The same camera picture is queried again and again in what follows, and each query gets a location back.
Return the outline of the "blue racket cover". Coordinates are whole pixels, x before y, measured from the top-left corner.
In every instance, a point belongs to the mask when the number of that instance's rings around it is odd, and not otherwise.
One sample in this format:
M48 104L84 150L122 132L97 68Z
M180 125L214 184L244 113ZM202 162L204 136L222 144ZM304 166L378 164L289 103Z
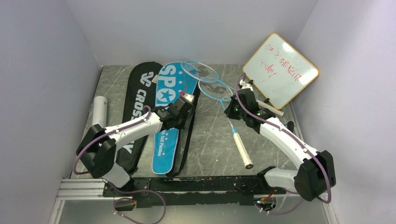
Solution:
M156 83L155 107L174 103L181 93L194 96L194 105L198 104L200 90L198 81L187 75L181 62L164 65L158 74ZM189 150L195 112L189 111L185 129L172 128L154 135L152 171L156 175L176 177L183 169Z

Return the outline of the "black racket cover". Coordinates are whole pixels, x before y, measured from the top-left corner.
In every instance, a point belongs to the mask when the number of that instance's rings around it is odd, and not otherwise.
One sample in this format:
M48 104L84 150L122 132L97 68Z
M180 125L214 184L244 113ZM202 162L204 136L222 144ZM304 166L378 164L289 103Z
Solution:
M143 115L145 105L154 107L156 79L163 66L157 62L144 62L135 66L128 78L122 123ZM129 174L137 171L138 162L148 136L126 144L116 155L116 163Z

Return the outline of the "white shuttlecock tube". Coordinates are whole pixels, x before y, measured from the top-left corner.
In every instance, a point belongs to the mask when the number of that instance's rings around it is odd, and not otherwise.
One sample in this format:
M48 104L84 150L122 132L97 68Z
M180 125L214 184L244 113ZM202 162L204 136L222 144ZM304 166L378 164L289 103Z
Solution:
M97 96L93 100L92 125L106 127L107 121L107 98Z

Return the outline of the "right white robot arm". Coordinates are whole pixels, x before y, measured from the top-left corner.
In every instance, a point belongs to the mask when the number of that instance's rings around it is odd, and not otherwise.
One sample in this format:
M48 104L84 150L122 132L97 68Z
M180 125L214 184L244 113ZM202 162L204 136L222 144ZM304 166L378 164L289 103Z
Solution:
M239 89L236 93L229 89L224 98L229 101L225 108L229 119L243 120L256 133L274 143L296 167L296 170L268 167L261 171L256 182L261 193L283 188L306 201L331 202L331 188L336 184L336 177L333 156L328 151L320 152L304 143L273 111L260 107L261 102L256 100L251 89Z

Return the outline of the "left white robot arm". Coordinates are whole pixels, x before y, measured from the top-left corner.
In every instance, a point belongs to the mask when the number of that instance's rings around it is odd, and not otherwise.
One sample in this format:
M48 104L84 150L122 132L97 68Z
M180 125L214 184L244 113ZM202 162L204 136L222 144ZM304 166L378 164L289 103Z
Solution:
M131 175L115 162L117 151L142 137L172 128L183 129L194 106L194 96L185 94L167 107L146 107L148 112L131 121L109 127L93 125L78 147L76 161L82 161L93 178L112 183L122 196L134 189Z

